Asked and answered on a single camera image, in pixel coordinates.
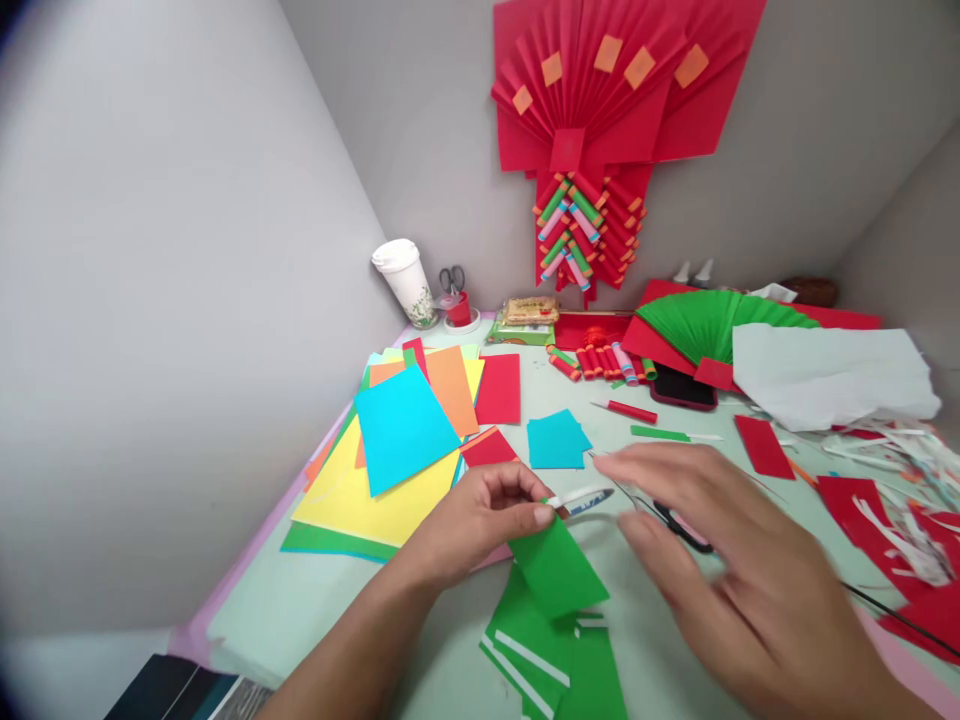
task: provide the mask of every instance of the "left hand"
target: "left hand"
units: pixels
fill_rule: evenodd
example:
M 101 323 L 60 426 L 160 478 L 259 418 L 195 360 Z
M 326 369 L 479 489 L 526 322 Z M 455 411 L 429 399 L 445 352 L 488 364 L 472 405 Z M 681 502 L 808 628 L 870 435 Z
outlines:
M 503 543 L 546 528 L 554 510 L 540 500 L 553 495 L 519 462 L 468 470 L 390 564 L 445 590 Z

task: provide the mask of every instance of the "green paper fan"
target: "green paper fan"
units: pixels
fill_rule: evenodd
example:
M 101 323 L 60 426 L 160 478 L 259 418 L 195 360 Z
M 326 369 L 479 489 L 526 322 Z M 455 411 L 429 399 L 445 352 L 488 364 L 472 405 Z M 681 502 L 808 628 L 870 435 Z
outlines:
M 703 358 L 732 364 L 733 328 L 737 325 L 820 327 L 788 305 L 728 290 L 668 295 L 637 308 L 637 315 L 695 365 Z

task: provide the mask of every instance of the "right hand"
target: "right hand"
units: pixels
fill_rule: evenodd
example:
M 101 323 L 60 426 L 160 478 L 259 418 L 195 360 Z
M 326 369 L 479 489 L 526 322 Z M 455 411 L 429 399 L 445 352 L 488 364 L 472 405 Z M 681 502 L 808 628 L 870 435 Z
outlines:
M 727 572 L 708 583 L 681 541 L 645 512 L 620 528 L 690 648 L 765 718 L 937 718 L 898 683 L 823 550 L 713 448 L 633 445 L 594 459 L 705 537 Z

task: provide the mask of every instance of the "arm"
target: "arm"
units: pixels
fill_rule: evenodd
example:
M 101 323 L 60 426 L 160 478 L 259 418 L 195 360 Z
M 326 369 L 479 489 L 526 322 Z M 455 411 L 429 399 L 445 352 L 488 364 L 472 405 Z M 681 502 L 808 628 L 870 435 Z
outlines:
M 939 717 L 884 665 L 816 539 L 704 446 L 634 445 L 597 470 L 677 511 L 726 563 L 708 582 L 648 513 L 620 528 L 690 649 L 763 718 Z
M 258 720 L 381 715 L 440 593 L 507 540 L 538 532 L 552 493 L 520 463 L 468 471 L 300 663 Z

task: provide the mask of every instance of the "red cup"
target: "red cup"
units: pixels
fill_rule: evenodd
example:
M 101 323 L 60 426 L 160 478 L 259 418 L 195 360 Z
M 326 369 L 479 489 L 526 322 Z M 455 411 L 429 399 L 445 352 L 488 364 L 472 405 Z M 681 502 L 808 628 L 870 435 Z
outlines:
M 470 324 L 470 296 L 466 292 L 461 292 L 460 302 L 447 310 L 447 317 L 454 327 Z

